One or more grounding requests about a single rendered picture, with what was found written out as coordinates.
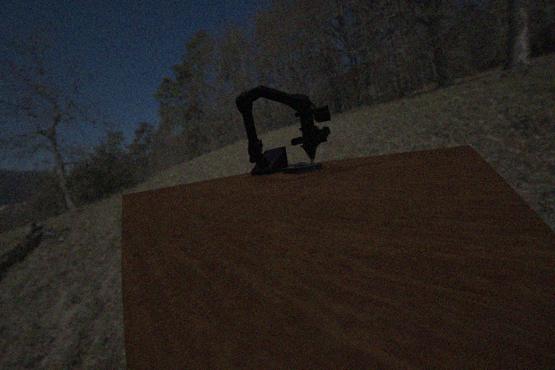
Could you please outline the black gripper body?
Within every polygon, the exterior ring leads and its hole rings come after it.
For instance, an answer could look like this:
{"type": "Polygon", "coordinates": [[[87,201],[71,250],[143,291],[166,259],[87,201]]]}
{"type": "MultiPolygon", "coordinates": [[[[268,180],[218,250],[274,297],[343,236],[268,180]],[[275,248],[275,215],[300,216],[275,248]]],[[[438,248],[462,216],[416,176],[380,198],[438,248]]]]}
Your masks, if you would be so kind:
{"type": "Polygon", "coordinates": [[[314,136],[314,137],[310,138],[310,127],[313,127],[313,129],[315,129],[316,126],[314,126],[313,123],[306,124],[306,125],[301,125],[300,130],[302,130],[303,136],[292,138],[291,145],[298,145],[298,144],[302,144],[302,143],[303,143],[303,145],[307,145],[307,144],[312,144],[312,143],[327,142],[327,137],[314,136]]]}

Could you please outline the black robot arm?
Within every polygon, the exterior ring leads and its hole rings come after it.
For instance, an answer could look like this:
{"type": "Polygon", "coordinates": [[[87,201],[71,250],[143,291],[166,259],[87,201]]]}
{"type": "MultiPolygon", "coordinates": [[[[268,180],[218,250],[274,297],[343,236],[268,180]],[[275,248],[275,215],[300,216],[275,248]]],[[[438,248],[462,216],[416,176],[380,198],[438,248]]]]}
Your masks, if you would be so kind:
{"type": "MultiPolygon", "coordinates": [[[[264,170],[271,162],[271,160],[268,160],[262,154],[262,140],[257,138],[255,124],[252,117],[253,102],[260,97],[291,106],[297,111],[295,116],[300,117],[301,125],[313,123],[313,114],[315,121],[318,123],[330,121],[328,105],[315,108],[315,105],[310,101],[309,97],[304,94],[288,94],[280,90],[264,87],[263,85],[259,85],[258,87],[251,89],[249,92],[242,92],[235,100],[235,104],[241,112],[245,122],[250,162],[252,164],[256,162],[259,165],[258,169],[264,170]]],[[[310,138],[314,136],[328,137],[329,134],[329,127],[323,127],[323,129],[318,129],[318,127],[313,129],[313,127],[310,127],[310,138]]]]}

